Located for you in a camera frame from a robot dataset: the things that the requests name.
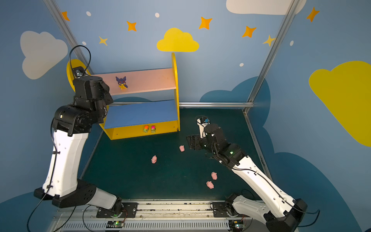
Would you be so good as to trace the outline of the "purple creature toy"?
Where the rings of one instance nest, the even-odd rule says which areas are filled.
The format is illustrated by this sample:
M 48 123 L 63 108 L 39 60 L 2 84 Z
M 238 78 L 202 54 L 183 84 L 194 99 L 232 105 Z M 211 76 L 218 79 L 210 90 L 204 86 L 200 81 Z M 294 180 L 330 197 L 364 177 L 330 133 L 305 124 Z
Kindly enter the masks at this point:
M 117 81 L 117 83 L 118 83 L 118 85 L 119 85 L 119 87 L 120 87 L 121 90 L 125 90 L 125 89 L 128 88 L 128 85 L 126 83 L 126 80 L 127 80 L 127 77 L 126 76 L 123 77 L 123 78 L 119 78 L 119 77 L 116 76 L 116 81 Z

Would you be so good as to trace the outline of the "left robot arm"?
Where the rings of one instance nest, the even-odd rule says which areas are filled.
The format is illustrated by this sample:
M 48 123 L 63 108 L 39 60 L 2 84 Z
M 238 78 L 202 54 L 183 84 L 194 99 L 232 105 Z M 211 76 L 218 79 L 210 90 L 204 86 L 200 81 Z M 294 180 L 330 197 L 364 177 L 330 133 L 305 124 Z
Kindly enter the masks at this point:
M 34 191 L 58 208 L 92 205 L 107 209 L 112 217 L 123 212 L 121 198 L 78 179 L 82 151 L 92 126 L 103 123 L 107 105 L 113 103 L 101 77 L 82 76 L 73 81 L 73 103 L 61 106 L 51 123 L 53 153 L 47 178 Z

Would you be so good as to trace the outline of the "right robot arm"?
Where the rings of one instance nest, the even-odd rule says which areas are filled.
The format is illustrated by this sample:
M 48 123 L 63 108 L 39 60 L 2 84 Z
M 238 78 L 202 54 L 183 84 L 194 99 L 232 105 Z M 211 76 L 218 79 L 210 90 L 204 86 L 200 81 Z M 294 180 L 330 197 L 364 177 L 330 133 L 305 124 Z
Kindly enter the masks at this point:
M 296 232 L 307 210 L 302 199 L 294 199 L 274 184 L 237 144 L 229 143 L 223 130 L 204 117 L 197 119 L 198 135 L 188 136 L 190 149 L 206 150 L 212 158 L 234 172 L 260 197 L 260 201 L 231 195 L 229 211 L 249 216 L 266 225 L 270 232 Z

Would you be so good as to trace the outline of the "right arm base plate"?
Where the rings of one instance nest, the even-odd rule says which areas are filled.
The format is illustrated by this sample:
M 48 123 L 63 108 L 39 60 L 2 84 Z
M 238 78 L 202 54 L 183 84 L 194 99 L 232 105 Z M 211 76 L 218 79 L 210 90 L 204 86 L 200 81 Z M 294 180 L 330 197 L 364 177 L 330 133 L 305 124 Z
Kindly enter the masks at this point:
M 233 208 L 232 204 L 228 202 L 212 202 L 211 209 L 215 218 L 236 218 L 242 217 L 241 214 L 238 214 L 237 211 Z

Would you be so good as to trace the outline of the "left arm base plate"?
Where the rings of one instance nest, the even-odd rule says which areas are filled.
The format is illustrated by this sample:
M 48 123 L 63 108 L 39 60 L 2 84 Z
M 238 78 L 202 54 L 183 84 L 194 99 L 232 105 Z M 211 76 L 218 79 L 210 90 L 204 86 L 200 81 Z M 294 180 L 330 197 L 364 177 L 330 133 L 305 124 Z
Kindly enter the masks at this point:
M 134 218 L 137 207 L 138 204 L 133 202 L 117 203 L 110 209 L 99 207 L 96 218 Z

